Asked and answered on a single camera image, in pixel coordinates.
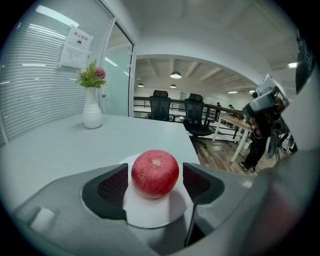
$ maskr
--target sneaker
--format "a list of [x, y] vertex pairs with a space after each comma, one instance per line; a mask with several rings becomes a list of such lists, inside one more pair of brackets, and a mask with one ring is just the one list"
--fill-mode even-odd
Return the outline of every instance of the sneaker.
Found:
[[246, 168], [246, 166], [245, 166], [245, 162], [240, 162], [240, 165], [243, 167], [243, 169], [244, 169], [246, 172], [249, 171], [249, 169]]

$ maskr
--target white ceiling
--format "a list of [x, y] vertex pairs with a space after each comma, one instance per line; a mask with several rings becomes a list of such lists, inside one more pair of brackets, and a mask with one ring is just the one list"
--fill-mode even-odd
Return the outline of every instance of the white ceiling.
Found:
[[[297, 59], [297, 29], [292, 21], [275, 3], [267, 0], [123, 0], [135, 21], [140, 24], [143, 36], [144, 27], [159, 19], [183, 21], [192, 18], [194, 22], [203, 24], [204, 20], [214, 24], [212, 29], [220, 29], [237, 34], [252, 50], [265, 57], [271, 69], [288, 89], [291, 98], [295, 95], [295, 70], [288, 68], [289, 62]], [[155, 79], [169, 76], [174, 70], [187, 76], [195, 65], [194, 61], [181, 59], [138, 59], [136, 65], [137, 78]], [[223, 86], [223, 90], [246, 91], [254, 85], [237, 74], [222, 70], [213, 74], [215, 66], [199, 63], [188, 79], [207, 83], [213, 87]], [[235, 77], [234, 81], [225, 79]]]
[[[179, 71], [182, 78], [170, 78], [173, 71]], [[209, 66], [198, 61], [175, 58], [137, 59], [135, 78], [136, 85], [143, 83], [146, 87], [158, 88], [160, 81], [160, 86], [163, 88], [167, 89], [171, 84], [175, 84], [179, 90], [188, 93], [196, 93], [196, 91], [190, 91], [188, 85], [202, 86], [211, 91], [224, 93], [234, 90], [248, 92], [256, 88], [256, 85], [245, 77], [240, 77], [213, 64]]]

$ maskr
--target paper sign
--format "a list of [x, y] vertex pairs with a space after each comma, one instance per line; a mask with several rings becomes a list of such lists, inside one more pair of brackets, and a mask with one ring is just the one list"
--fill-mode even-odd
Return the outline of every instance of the paper sign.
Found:
[[63, 66], [83, 69], [87, 64], [88, 52], [65, 43], [62, 49], [60, 64]]
[[92, 35], [72, 26], [66, 37], [65, 43], [80, 48], [81, 50], [89, 51], [92, 39]]
[[72, 26], [62, 48], [60, 65], [83, 69], [87, 64], [92, 35]]

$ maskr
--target white plate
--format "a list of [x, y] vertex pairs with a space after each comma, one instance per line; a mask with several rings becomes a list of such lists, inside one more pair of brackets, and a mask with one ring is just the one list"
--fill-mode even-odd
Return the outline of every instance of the white plate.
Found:
[[119, 162], [128, 164], [128, 188], [123, 198], [123, 209], [130, 225], [153, 229], [168, 225], [181, 217], [191, 198], [183, 184], [183, 167], [179, 165], [179, 177], [173, 189], [163, 197], [148, 199], [140, 196], [131, 180], [132, 165], [141, 154], [134, 154]]

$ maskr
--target white vase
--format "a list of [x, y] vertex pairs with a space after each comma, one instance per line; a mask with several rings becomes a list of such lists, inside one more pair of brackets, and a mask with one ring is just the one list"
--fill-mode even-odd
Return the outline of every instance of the white vase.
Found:
[[98, 128], [102, 125], [101, 109], [96, 101], [96, 88], [85, 88], [85, 103], [83, 108], [83, 122], [88, 129]]

